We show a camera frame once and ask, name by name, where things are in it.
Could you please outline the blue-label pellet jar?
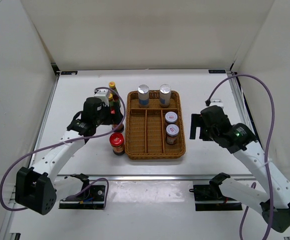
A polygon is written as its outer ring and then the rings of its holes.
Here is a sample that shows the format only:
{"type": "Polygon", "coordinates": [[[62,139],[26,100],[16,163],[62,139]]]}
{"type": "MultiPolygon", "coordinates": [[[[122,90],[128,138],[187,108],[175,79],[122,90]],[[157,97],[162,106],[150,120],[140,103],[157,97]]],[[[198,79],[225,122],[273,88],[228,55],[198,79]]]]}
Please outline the blue-label pellet jar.
{"type": "Polygon", "coordinates": [[[163,84],[159,89],[160,106],[166,108],[170,105],[171,87],[168,84],[163,84]]]}
{"type": "Polygon", "coordinates": [[[149,106],[149,91],[149,87],[145,84],[138,87],[138,102],[141,108],[149,106]]]}

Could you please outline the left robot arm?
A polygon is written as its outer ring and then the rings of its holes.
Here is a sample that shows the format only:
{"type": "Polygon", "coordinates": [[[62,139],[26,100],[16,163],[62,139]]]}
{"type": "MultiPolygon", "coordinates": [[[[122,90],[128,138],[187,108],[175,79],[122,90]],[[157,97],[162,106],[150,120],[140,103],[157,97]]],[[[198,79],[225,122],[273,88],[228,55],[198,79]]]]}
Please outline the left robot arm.
{"type": "Polygon", "coordinates": [[[15,201],[41,215],[51,211],[59,200],[84,201],[90,198],[88,176],[72,174],[57,180],[57,175],[73,155],[95,137],[100,125],[119,125],[123,121],[119,103],[106,104],[89,97],[83,110],[77,112],[59,144],[30,168],[22,167],[16,174],[15,201]]]}

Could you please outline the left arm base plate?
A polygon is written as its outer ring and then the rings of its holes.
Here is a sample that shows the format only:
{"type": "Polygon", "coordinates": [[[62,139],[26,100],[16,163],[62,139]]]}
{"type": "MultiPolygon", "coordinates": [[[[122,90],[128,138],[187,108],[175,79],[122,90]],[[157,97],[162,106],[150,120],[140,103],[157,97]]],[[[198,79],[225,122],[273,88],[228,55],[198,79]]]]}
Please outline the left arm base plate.
{"type": "Polygon", "coordinates": [[[81,193],[77,196],[67,196],[60,200],[59,209],[62,210],[104,210],[107,204],[109,191],[108,179],[101,177],[90,181],[84,174],[72,174],[71,179],[80,180],[82,183],[81,193]]]}

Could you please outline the white-lid spice jar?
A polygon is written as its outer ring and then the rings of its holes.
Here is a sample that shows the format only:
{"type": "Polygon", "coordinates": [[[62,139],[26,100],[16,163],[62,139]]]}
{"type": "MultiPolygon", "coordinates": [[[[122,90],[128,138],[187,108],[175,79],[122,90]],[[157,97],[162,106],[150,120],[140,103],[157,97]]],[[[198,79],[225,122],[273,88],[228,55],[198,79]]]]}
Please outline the white-lid spice jar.
{"type": "Polygon", "coordinates": [[[174,111],[169,111],[165,114],[165,126],[176,124],[178,120],[178,115],[174,111]]]}
{"type": "Polygon", "coordinates": [[[166,127],[166,143],[174,145],[178,139],[179,127],[176,124],[169,124],[166,127]]]}

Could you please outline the red-lid chili jar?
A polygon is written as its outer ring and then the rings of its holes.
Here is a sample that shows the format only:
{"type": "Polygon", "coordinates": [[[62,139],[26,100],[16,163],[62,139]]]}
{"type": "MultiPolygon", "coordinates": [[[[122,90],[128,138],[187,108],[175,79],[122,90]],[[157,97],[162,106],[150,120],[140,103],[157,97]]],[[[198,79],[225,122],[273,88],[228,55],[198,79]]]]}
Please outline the red-lid chili jar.
{"type": "Polygon", "coordinates": [[[114,133],[122,133],[124,131],[124,124],[112,124],[111,127],[114,133]]]}
{"type": "Polygon", "coordinates": [[[123,134],[119,132],[113,133],[109,138],[109,142],[113,148],[114,154],[118,156],[125,154],[125,141],[123,134]]]}

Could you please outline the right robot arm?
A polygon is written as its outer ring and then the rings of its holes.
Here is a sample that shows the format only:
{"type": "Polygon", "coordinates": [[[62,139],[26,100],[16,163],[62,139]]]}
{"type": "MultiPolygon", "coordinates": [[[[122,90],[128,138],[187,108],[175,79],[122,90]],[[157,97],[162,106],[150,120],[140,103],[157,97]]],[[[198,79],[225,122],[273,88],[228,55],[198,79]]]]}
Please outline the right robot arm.
{"type": "Polygon", "coordinates": [[[216,142],[252,173],[263,191],[251,189],[226,173],[209,181],[209,194],[215,200],[228,197],[258,212],[273,230],[283,233],[290,227],[290,181],[269,160],[254,133],[243,123],[231,124],[217,105],[191,115],[190,139],[196,130],[203,141],[216,142]]]}

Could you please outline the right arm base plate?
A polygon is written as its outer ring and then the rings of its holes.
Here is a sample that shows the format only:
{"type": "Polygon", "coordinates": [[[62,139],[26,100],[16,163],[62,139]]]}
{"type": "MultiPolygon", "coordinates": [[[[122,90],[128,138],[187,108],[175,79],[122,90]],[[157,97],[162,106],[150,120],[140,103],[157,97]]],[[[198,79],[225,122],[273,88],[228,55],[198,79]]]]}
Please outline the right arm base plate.
{"type": "Polygon", "coordinates": [[[242,211],[242,204],[237,200],[219,196],[214,193],[210,185],[193,182],[189,192],[194,197],[196,212],[229,212],[242,211]]]}

